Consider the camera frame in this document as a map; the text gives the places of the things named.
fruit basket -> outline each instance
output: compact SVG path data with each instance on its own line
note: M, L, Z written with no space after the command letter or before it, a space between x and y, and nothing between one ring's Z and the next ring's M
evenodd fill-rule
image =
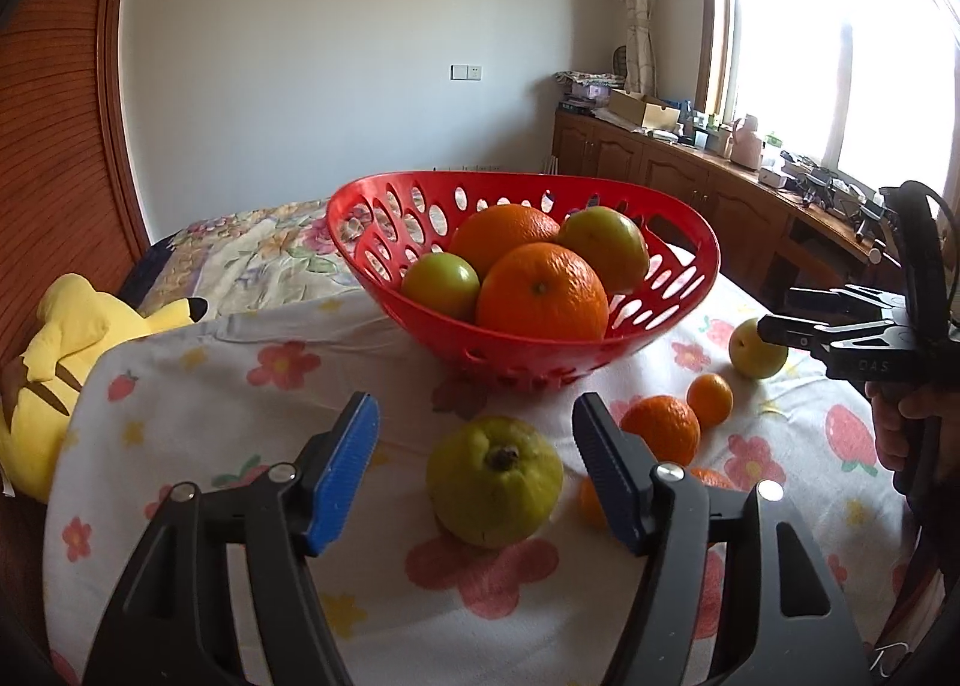
M401 278L414 261L445 249L472 214L508 202L540 208L558 223L600 203L641 227L650 271L633 293L611 298L601 341L556 342L488 331L400 295ZM651 222L678 230L693 260L680 264ZM720 268L716 236L694 209L647 187L588 176L460 171L365 176L330 199L328 223L337 250L363 288L417 341L474 378L523 390L571 384L646 347L702 302Z

yellow-green fruit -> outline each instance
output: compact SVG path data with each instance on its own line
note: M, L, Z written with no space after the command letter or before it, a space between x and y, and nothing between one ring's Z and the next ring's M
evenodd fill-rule
M550 517L563 464L534 427L477 418L445 437L426 464L426 490L440 523L470 545L506 547Z
M480 278L462 257L428 253L407 270L400 293L435 312L472 323Z
M647 243L637 224L608 206L571 214L560 226L557 244L587 261L609 295L633 293L650 269Z
M757 318L745 320L730 335L728 352L733 368L750 379L771 378L784 368L789 350L760 339Z

basket rim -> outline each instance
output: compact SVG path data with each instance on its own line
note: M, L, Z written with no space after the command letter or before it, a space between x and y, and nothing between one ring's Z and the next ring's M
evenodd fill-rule
M368 174L367 176L359 176L357 179L352 179L351 181L347 182L347 184L341 185L333 193L333 195L330 196L330 200L326 205L326 215L329 218L330 208L332 208L335 205L335 203L338 206L338 208L339 208L339 203L344 203L344 198L346 198L346 191L351 189L355 184L357 184L357 182L368 181L368 179L381 179L381 178L389 179L390 176L400 176L400 175L412 176L412 175L427 175L427 174L435 175L438 173L458 174L458 175L465 176L467 179L469 179L470 176L484 174L484 175L496 175L498 176L498 178L510 178L511 176L525 176L525 178L536 178L536 176L542 176L544 179L576 179L576 181L582 181L582 182L603 181L603 182L616 182L616 184L624 184L624 182L619 181L619 179L603 179L601 178L601 176L573 176L573 175L567 175L567 174L527 174L524 172L469 172L469 171L437 172L437 171L424 171L424 170L387 171L387 172L381 172L378 174ZM648 329L648 331L654 331L658 334L666 333L666 331L669 331L670 328L673 328L673 326L676 326L677 323L680 322L680 320L683 320L683 318L685 318L686 315L690 314L690 312L693 312L694 309L699 307L699 305L702 304L704 299L707 298L707 295L709 294L709 292L712 291L713 285L716 283L717 275L720 274L720 245L719 245L719 242L717 241L716 235L712 227L710 227L707 220L704 219L704 216L702 216L692 206L688 206L686 203L683 203L680 199L675 198L674 196L671 196L659 190L655 190L654 188L647 187L646 185L632 184L631 182L626 182L626 184L629 184L631 189L640 189L644 192L656 193L661 196L664 196L664 198L670 200L671 203L678 203L678 205L682 206L685 209L685 211L693 212L704 223L704 225L707 227L707 230L709 230L714 247L717 251L717 266L712 270L712 272L703 273L705 279L704 279L704 283L701 283L701 285L706 285L706 290L704 290L704 293L702 294L702 296L699 297L699 299L694 299L694 301L690 302L689 306L687 306L686 304L681 304L680 309L674 312L674 314L672 314L669 318L664 320L662 323L659 323L659 325L656 326L656 328ZM368 227L366 227L366 229L364 229L362 235L357 237L357 240L355 240L354 243L359 242L360 239L362 239L374 227L376 227L376 223L371 223L371 225L369 225ZM458 328L461 331L462 329L467 328L467 329L470 329L471 331L476 331L477 333L491 339L520 342L523 345L527 345L527 346L535 345L538 347L543 347L544 349L546 348L555 349L558 347L565 347L565 348L571 348L571 349L577 349L577 350L587 350L590 348L603 349L603 348L618 347L619 345L622 345L637 339L636 334L625 334L623 336L611 336L611 337L605 336L601 339L595 339L595 340L587 339L587 340L577 340L577 341L541 339L539 337L525 337L525 336L518 336L516 334L511 334L511 333L502 333L501 331L493 331L491 328L483 328L483 326L477 326L476 323L467 323L466 321L456 320L454 318L449 317L448 315L443 314L442 312L436 312L433 309L424 307L422 304L418 304L412 299L404 296L398 288L397 290L392 290L390 288L387 288L386 285L383 283L382 278L373 277L368 272L366 272L354 260L352 254L350 254L347 251L346 246L344 246L344 243L340 240L339 230L332 230L330 233L330 239L333 241L333 245L334 247L336 247L340 256L344 259L344 261L347 261L347 266L350 267L350 270L352 270L353 275L355 275L355 277L358 277L358 278L362 277L363 280L366 280L367 283L371 283L371 285L373 285L377 291L383 291L385 293L388 293L390 297L399 299L400 302L403 302L403 304L405 304L407 307L413 307L416 311L429 315L432 318L439 319L443 323L447 323L449 326L454 326L454 328ZM664 243L664 245L667 248L669 248L670 251L674 251L674 247L672 245L667 244L662 239L661 239L661 242ZM697 259L697 254L693 254L692 261L690 261L690 263L688 264L682 264L682 265L690 266L690 264L693 264L693 261L695 261L696 259Z

small orange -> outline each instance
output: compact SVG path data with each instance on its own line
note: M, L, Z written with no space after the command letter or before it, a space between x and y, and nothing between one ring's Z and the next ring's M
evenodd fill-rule
M552 242L560 224L550 215L522 203L500 203L469 216L453 233L448 253L467 261L477 277L509 251L530 242Z
M728 488L733 491L733 483L727 480L727 476L717 472L715 469L706 467L690 467L690 475L700 480L704 485L712 485L714 488Z
M712 429L733 412L733 391L722 376L701 375L686 389L686 403L697 414L701 429Z
M580 483L578 501L580 503L580 515L584 521L595 529L606 531L607 516L604 515L603 505L600 504L600 497L597 496L597 489L590 478L584 478L583 482Z
M651 396L620 421L624 432L643 437L657 461L686 466L700 446L700 424L690 405L675 396Z
M477 326L534 339L598 341L607 318L607 294L594 270L548 242L525 244L499 259L477 299Z

yellow plush toy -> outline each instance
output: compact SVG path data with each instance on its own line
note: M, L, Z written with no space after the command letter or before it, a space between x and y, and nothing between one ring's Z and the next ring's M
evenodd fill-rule
M0 382L0 465L18 491L49 498L70 414L97 358L130 339L189 325L190 301L143 318L80 275L65 274L47 289L37 307L42 328Z

